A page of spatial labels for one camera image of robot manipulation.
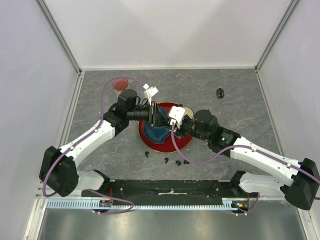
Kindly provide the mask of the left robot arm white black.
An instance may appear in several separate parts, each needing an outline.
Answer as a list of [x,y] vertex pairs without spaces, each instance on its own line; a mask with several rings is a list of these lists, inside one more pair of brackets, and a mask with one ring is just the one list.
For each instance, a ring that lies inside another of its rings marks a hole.
[[42,194],[50,187],[54,194],[61,197],[73,191],[92,189],[99,197],[106,196],[110,191],[109,178],[98,170],[90,172],[78,171],[81,162],[103,143],[113,139],[130,121],[144,121],[153,127],[168,126],[168,119],[160,112],[158,104],[152,97],[158,93],[156,87],[144,91],[146,103],[140,104],[137,92],[124,90],[100,120],[81,136],[61,147],[50,146],[44,152],[39,178],[43,182]]

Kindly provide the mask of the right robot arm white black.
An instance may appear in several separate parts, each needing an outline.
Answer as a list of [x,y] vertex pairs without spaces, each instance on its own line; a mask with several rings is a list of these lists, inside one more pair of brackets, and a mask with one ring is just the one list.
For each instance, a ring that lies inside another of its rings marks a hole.
[[254,175],[238,171],[229,191],[235,197],[246,193],[260,193],[284,197],[293,206],[310,210],[320,187],[320,174],[316,163],[305,158],[302,161],[287,158],[266,150],[238,133],[219,125],[217,118],[207,109],[189,117],[182,107],[169,111],[171,136],[191,136],[207,142],[215,153],[248,163],[267,173]]

